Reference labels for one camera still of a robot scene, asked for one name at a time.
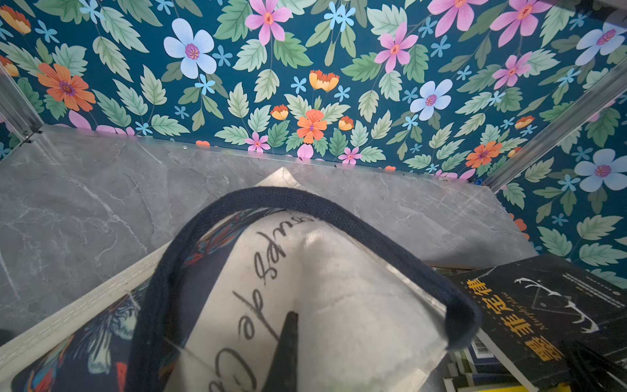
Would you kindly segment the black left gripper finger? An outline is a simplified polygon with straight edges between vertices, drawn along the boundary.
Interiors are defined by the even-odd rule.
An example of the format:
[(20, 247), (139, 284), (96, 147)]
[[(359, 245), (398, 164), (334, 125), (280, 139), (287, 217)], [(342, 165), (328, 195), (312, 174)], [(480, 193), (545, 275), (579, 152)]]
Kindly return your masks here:
[(263, 392), (297, 392), (298, 322), (298, 313), (287, 313)]

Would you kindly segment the cream canvas tote bag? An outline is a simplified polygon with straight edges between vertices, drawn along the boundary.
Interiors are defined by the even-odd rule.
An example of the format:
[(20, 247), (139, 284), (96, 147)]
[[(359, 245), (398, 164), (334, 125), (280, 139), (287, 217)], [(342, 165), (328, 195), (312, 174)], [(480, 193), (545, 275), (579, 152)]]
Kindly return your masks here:
[(287, 313), (297, 391), (416, 391), (479, 308), (286, 169), (1, 350), (4, 391), (262, 391)]

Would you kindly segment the black Murphy's Law book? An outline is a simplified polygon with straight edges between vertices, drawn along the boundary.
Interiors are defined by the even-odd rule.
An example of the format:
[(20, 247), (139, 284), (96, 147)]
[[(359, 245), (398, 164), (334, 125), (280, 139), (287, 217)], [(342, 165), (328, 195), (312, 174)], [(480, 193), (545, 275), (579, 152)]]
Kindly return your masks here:
[(483, 349), (525, 389), (626, 389), (624, 289), (551, 254), (449, 279), (481, 310)]

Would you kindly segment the yellow spine book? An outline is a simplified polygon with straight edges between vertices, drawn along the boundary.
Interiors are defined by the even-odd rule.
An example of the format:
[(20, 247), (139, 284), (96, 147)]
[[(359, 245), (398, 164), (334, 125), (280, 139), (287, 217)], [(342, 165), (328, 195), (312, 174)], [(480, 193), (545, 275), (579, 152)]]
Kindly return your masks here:
[[(458, 389), (459, 392), (529, 392), (523, 385), (477, 385)], [(572, 392), (569, 385), (559, 385), (544, 392)]]

